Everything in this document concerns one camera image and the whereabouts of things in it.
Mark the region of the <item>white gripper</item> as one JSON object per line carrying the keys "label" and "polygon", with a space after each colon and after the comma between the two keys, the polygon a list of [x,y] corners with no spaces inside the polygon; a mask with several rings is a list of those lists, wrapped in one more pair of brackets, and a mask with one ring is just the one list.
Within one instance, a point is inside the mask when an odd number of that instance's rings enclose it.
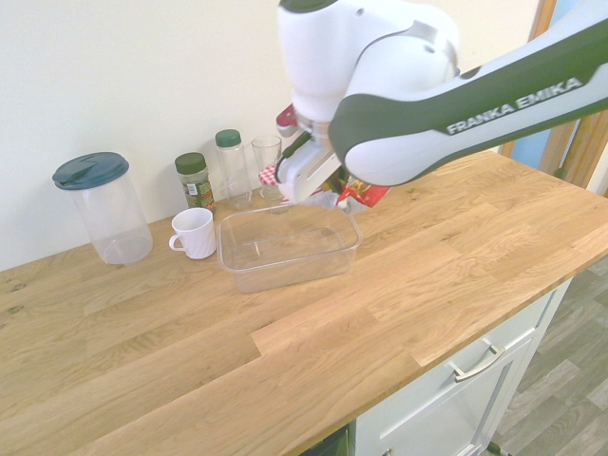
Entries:
{"label": "white gripper", "polygon": [[337,170],[341,162],[330,146],[315,139],[297,139],[282,154],[276,181],[289,203],[303,202],[324,181],[332,191],[342,191],[350,173]]}

